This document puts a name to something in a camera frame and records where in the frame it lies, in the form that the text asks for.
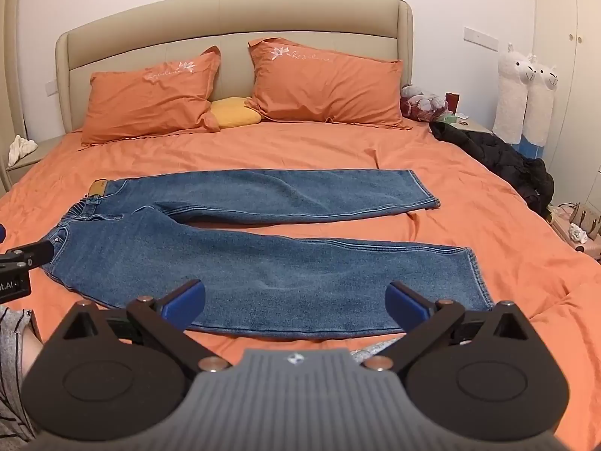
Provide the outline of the beige upholstered headboard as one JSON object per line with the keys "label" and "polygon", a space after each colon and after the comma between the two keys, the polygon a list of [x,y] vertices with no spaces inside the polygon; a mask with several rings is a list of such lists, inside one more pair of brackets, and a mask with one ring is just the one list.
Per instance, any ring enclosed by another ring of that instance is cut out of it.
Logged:
{"label": "beige upholstered headboard", "polygon": [[212,97],[252,93],[248,44],[281,37],[310,47],[399,59],[402,80],[414,68],[414,16],[403,0],[164,0],[69,30],[55,47],[56,79],[66,132],[83,126],[90,77],[183,61],[216,46],[221,65]]}

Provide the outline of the dark red cup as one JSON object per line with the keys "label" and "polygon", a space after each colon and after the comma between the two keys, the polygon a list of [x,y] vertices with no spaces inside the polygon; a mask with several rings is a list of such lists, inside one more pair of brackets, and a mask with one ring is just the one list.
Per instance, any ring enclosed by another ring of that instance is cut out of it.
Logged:
{"label": "dark red cup", "polygon": [[458,110],[459,95],[456,93],[448,92],[445,94],[445,101],[447,103],[447,109],[452,114],[455,114],[456,111]]}

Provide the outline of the left white alpaca plush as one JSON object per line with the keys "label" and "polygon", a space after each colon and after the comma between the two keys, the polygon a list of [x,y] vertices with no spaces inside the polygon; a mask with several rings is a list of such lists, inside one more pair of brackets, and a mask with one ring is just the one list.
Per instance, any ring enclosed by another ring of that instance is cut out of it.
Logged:
{"label": "left white alpaca plush", "polygon": [[499,55],[498,98],[492,132],[512,147],[521,142],[529,88],[537,75],[532,60],[532,56],[516,51],[511,43]]}

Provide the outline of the right white alpaca plush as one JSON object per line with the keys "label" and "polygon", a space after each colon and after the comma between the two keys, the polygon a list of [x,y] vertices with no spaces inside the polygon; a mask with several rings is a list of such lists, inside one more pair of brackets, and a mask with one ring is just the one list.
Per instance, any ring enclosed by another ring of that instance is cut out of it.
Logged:
{"label": "right white alpaca plush", "polygon": [[522,136],[529,144],[544,148],[551,126],[559,76],[554,66],[539,63],[537,59],[532,65],[535,74],[529,85]]}

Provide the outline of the person's striped grey clothing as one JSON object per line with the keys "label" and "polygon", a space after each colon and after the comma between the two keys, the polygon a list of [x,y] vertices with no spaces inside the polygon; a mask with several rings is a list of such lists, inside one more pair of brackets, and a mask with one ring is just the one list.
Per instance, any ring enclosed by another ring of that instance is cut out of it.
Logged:
{"label": "person's striped grey clothing", "polygon": [[21,387],[42,348],[33,311],[1,306],[2,450],[20,450],[36,438],[36,428],[21,401]]}

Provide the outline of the red and white plush toy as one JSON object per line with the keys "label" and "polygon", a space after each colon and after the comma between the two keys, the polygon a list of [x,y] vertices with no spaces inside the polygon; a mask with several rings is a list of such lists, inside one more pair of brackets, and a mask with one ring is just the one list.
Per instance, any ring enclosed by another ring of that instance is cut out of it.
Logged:
{"label": "red and white plush toy", "polygon": [[400,90],[400,109],[404,117],[413,121],[436,121],[448,111],[444,98],[421,89],[405,85]]}

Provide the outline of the small yellow pillow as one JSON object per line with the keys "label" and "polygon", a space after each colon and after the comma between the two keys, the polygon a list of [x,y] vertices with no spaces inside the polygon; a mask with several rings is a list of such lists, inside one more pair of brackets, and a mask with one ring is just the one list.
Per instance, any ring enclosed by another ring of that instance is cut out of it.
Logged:
{"label": "small yellow pillow", "polygon": [[214,115],[221,129],[254,125],[262,120],[262,116],[246,106],[246,98],[230,97],[214,101],[210,112]]}

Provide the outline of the beige bag on floor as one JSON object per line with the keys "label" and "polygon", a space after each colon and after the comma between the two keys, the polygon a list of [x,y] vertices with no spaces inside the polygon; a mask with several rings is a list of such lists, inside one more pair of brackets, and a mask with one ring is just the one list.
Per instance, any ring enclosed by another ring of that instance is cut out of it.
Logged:
{"label": "beige bag on floor", "polygon": [[584,204],[551,208],[551,227],[570,247],[600,261],[600,213]]}

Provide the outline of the black jacket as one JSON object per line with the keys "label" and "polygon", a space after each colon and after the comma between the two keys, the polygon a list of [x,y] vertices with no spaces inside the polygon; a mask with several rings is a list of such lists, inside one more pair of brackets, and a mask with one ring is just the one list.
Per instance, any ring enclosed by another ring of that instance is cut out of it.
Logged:
{"label": "black jacket", "polygon": [[542,218],[549,215],[554,194],[554,180],[541,158],[521,155],[496,135],[462,130],[443,122],[430,122],[431,132],[439,142],[448,142],[484,165],[490,172],[509,183]]}

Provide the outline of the blue denim jeans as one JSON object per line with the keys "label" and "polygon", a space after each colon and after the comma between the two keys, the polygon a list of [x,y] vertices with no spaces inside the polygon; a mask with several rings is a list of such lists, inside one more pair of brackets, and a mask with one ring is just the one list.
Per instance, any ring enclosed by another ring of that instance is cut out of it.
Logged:
{"label": "blue denim jeans", "polygon": [[472,250],[427,243],[291,238],[254,225],[394,217],[439,206],[409,170],[223,170],[126,178],[74,204],[49,232],[46,274],[105,306],[206,289],[198,330],[275,339],[404,331],[385,291],[399,281],[469,310],[493,301]]}

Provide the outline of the orange pillow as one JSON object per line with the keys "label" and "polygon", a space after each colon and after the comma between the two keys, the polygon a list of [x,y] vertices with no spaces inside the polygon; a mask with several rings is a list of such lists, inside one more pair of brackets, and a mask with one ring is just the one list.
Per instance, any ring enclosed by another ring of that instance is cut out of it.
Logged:
{"label": "orange pillow", "polygon": [[402,62],[322,50],[282,38],[248,43],[246,105],[272,121],[401,126]]}
{"label": "orange pillow", "polygon": [[163,62],[136,71],[95,72],[83,145],[169,135],[181,130],[217,132],[210,96],[221,64],[212,46],[191,59]]}

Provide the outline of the white wardrobe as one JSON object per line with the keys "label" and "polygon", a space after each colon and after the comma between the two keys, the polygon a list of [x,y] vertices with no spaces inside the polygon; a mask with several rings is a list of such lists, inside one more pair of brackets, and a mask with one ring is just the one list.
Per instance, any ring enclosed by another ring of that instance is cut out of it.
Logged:
{"label": "white wardrobe", "polygon": [[559,76],[543,159],[557,204],[600,205],[600,0],[535,0],[534,53]]}

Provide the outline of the white alpaca plush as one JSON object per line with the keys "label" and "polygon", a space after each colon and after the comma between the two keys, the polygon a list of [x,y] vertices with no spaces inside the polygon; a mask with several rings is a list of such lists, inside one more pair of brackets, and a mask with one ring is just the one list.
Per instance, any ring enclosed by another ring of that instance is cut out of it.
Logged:
{"label": "white alpaca plush", "polygon": [[535,74],[529,85],[522,136],[529,144],[544,148],[551,126],[559,76],[554,66],[539,63],[537,59],[532,65]]}
{"label": "white alpaca plush", "polygon": [[532,56],[516,51],[511,43],[499,55],[498,98],[492,132],[512,147],[521,142],[529,88],[537,75],[532,60]]}

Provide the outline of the orange bed sheet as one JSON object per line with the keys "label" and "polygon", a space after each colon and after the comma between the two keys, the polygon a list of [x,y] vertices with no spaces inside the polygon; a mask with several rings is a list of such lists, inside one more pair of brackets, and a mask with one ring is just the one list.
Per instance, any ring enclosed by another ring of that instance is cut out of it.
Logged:
{"label": "orange bed sheet", "polygon": [[84,145],[69,133],[1,200],[8,247],[51,261],[7,306],[49,337],[87,297],[126,306],[200,280],[190,331],[248,349],[356,349],[395,337],[393,280],[469,310],[513,301],[563,372],[556,435],[600,441],[600,267],[503,179],[427,126],[275,123]]}

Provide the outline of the right nightstand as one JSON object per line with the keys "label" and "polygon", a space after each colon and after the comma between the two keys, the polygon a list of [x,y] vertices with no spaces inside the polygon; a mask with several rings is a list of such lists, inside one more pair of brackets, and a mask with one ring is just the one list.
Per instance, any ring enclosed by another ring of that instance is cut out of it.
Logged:
{"label": "right nightstand", "polygon": [[464,115],[445,113],[440,116],[440,119],[443,123],[452,125],[457,129],[467,130],[468,132],[491,133],[489,128],[486,128],[484,125],[480,125],[474,119],[465,117]]}

